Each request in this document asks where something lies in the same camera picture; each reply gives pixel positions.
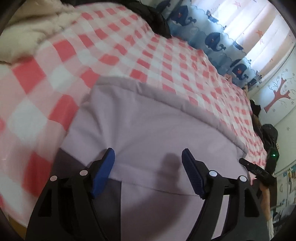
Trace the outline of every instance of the person's arm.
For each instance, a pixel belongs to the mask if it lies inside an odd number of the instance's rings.
[[[260,190],[262,191],[262,201],[261,208],[263,210],[264,216],[268,221],[270,219],[270,192],[269,188],[264,186],[261,182],[259,185]]]
[[[272,216],[270,214],[270,192],[269,188],[264,186],[261,182],[259,188],[262,191],[261,208],[267,221],[268,235],[271,240],[274,237],[274,227],[272,224]]]

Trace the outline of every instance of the blue whale curtain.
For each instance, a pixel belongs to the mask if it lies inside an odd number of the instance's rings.
[[[202,49],[221,75],[251,88],[273,70],[295,38],[268,0],[157,0],[171,34]]]

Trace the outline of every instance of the gingham pattern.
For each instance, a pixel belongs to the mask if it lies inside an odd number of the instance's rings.
[[[34,58],[0,65],[0,206],[14,219],[28,224],[71,120],[100,75],[130,77],[203,107],[246,144],[249,161],[265,164],[249,101],[203,51],[154,34],[121,5],[78,9],[77,22]]]

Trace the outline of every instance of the light purple fabric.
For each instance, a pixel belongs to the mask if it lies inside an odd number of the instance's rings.
[[[246,147],[216,117],[176,95],[124,78],[98,80],[61,146],[86,166],[108,147],[116,153],[109,178],[122,181],[122,241],[187,239],[203,200],[182,166],[183,149],[222,176],[247,176],[238,163]],[[227,201],[214,236],[222,231],[226,210]]]

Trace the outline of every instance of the star decal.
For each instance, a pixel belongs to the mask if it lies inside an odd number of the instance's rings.
[[[258,30],[256,33],[259,35],[259,38],[262,38],[262,36],[263,36],[262,31]]]
[[[239,9],[239,7],[241,7],[240,3],[235,1],[235,3],[233,3],[235,6],[237,6],[237,9]]]

